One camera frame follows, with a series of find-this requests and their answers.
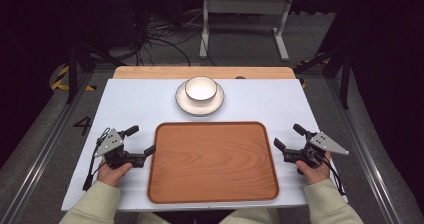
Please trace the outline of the person's left hand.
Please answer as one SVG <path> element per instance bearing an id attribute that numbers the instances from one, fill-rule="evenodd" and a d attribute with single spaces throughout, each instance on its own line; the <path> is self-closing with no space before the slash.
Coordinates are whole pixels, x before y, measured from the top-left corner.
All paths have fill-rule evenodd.
<path id="1" fill-rule="evenodd" d="M 103 162 L 99 166 L 97 180 L 112 187 L 119 185 L 120 179 L 132 169 L 131 163 L 125 163 L 117 169 L 112 169 Z"/>

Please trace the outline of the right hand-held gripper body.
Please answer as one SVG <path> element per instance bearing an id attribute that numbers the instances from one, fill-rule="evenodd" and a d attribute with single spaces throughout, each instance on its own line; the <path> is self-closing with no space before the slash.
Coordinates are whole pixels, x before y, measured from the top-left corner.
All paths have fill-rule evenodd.
<path id="1" fill-rule="evenodd" d="M 303 136 L 306 139 L 306 143 L 302 149 L 293 150 L 284 148 L 282 150 L 285 162 L 295 163 L 301 160 L 309 167 L 316 169 L 324 162 L 326 152 L 342 155 L 349 154 L 348 150 L 323 132 L 311 133 L 310 131 L 305 131 Z"/>

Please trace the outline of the metal floor rail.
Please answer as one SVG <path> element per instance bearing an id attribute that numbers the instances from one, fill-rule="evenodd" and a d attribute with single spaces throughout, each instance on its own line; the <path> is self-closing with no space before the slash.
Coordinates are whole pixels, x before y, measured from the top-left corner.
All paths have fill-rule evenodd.
<path id="1" fill-rule="evenodd" d="M 353 149 L 365 173 L 366 179 L 376 198 L 380 210 L 387 224 L 405 224 L 400 213 L 396 210 L 394 201 L 389 194 L 380 171 L 378 170 L 366 143 L 361 139 L 355 126 L 352 115 L 348 109 L 345 109 L 340 98 L 339 88 L 333 79 L 326 80 L 328 89 L 337 103 L 342 119 L 347 125 L 348 132 L 353 140 Z"/>
<path id="2" fill-rule="evenodd" d="M 91 78 L 92 73 L 80 75 L 76 84 L 77 92 L 69 104 L 65 92 L 55 91 L 0 169 L 0 224 L 16 223 Z"/>

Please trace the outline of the wooden tray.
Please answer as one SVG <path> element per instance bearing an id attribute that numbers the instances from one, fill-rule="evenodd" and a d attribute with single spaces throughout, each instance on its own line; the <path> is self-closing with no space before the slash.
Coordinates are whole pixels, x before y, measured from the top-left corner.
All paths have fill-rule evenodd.
<path id="1" fill-rule="evenodd" d="M 259 122 L 162 123 L 148 197 L 155 204 L 267 201 L 279 185 Z"/>

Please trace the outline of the person's right hand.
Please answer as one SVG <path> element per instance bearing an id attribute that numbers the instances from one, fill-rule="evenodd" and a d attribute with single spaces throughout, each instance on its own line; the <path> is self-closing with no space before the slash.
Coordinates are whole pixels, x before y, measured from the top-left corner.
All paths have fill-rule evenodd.
<path id="1" fill-rule="evenodd" d="M 295 162 L 296 167 L 304 174 L 309 185 L 316 184 L 330 178 L 330 168 L 321 164 L 318 168 L 311 168 L 302 160 Z"/>

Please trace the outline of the yellow black floor tape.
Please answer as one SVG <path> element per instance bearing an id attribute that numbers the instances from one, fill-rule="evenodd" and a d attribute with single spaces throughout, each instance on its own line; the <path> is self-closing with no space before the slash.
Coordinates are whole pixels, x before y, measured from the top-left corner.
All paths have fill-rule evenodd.
<path id="1" fill-rule="evenodd" d="M 296 68 L 294 69 L 295 74 L 296 74 L 296 71 L 298 69 L 302 69 L 303 67 L 311 68 L 311 67 L 316 66 L 316 65 L 325 66 L 329 63 L 330 60 L 331 60 L 331 58 L 323 59 L 323 60 L 320 60 L 320 61 L 317 61 L 316 58 L 313 59 L 313 60 L 302 60 L 302 61 L 297 63 Z M 306 84 L 306 81 L 304 80 L 304 78 L 299 78 L 299 81 L 300 81 L 302 88 L 305 89 L 307 87 L 307 84 Z"/>
<path id="2" fill-rule="evenodd" d="M 60 68 L 60 71 L 58 72 L 57 77 L 55 78 L 55 80 L 51 84 L 52 90 L 56 90 L 56 89 L 66 90 L 66 91 L 70 90 L 70 86 L 63 82 L 63 80 L 64 80 L 65 76 L 68 74 L 68 72 L 69 72 L 69 66 L 67 64 L 65 64 L 63 67 Z"/>

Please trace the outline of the black tripod stand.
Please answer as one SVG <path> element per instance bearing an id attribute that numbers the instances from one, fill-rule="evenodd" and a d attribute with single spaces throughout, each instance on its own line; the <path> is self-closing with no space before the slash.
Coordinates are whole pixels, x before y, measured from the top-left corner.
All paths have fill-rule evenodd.
<path id="1" fill-rule="evenodd" d="M 84 73 L 93 73 L 96 65 L 91 53 L 104 59 L 116 67 L 125 66 L 125 63 L 106 54 L 98 48 L 95 48 L 82 41 L 74 41 L 68 53 L 68 76 L 69 76 L 69 93 L 67 103 L 71 104 L 82 87 L 78 86 L 77 66 L 80 66 Z"/>
<path id="2" fill-rule="evenodd" d="M 322 71 L 325 79 L 332 79 L 338 72 L 341 72 L 341 83 L 339 89 L 339 99 L 342 106 L 348 109 L 348 87 L 351 70 L 351 58 L 348 48 L 337 48 L 328 52 L 318 54 L 309 61 L 301 61 L 294 69 L 295 74 L 300 74 L 306 70 L 328 61 Z"/>

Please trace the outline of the white bowl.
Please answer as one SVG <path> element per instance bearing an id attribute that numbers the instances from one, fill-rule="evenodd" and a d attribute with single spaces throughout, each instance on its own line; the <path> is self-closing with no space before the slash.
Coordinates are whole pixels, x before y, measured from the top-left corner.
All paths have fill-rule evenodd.
<path id="1" fill-rule="evenodd" d="M 189 79 L 184 87 L 186 95 L 194 101 L 208 101 L 217 93 L 217 84 L 205 76 Z"/>

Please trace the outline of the white plate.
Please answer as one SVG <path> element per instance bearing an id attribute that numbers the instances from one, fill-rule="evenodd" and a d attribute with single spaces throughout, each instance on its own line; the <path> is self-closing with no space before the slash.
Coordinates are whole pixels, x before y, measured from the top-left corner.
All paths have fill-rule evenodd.
<path id="1" fill-rule="evenodd" d="M 204 116 L 217 111 L 224 103 L 224 90 L 220 85 L 217 85 L 216 95 L 207 103 L 196 102 L 189 98 L 185 92 L 186 82 L 183 82 L 177 89 L 175 100 L 177 105 L 185 112 L 195 115 Z"/>

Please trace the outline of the white table cover sheet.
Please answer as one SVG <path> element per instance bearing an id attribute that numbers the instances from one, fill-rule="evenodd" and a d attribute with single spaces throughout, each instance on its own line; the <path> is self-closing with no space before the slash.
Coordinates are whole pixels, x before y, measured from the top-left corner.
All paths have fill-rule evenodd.
<path id="1" fill-rule="evenodd" d="M 184 121 L 258 121 L 270 140 L 280 139 L 287 147 L 300 149 L 305 138 L 292 126 L 299 124 L 317 132 L 319 127 L 305 93 L 297 79 L 219 79 L 225 98 L 221 107 L 206 116 L 184 112 L 175 101 L 181 79 L 110 79 L 100 100 L 90 132 L 74 170 L 61 209 L 69 210 L 84 195 L 82 190 L 96 140 L 107 127 L 119 131 L 133 125 L 139 132 L 124 140 L 125 149 L 140 153 L 154 142 L 156 127 L 165 122 Z M 279 195 L 269 201 L 154 204 L 147 197 L 150 164 L 135 168 L 120 182 L 120 211 L 217 210 L 249 207 L 287 208 L 303 206 L 306 198 L 304 177 L 293 164 L 283 160 L 281 152 L 271 149 L 279 184 Z"/>

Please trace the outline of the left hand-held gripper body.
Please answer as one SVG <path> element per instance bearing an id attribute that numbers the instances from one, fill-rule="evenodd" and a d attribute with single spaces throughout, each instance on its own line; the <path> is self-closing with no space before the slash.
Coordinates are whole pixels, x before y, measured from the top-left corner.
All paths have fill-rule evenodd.
<path id="1" fill-rule="evenodd" d="M 135 168 L 143 168 L 147 157 L 144 153 L 129 153 L 124 149 L 124 131 L 106 128 L 97 140 L 94 157 L 102 157 L 112 169 L 117 169 L 125 163 L 131 163 Z"/>

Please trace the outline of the white metal stand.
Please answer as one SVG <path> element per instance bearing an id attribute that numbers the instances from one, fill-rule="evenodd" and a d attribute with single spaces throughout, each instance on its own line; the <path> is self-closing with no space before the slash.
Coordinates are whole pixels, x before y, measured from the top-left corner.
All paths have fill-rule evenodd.
<path id="1" fill-rule="evenodd" d="M 279 15 L 279 25 L 272 29 L 272 34 L 281 60 L 287 62 L 289 55 L 282 34 L 292 2 L 293 0 L 203 0 L 203 28 L 199 57 L 201 59 L 208 57 L 210 13 Z"/>

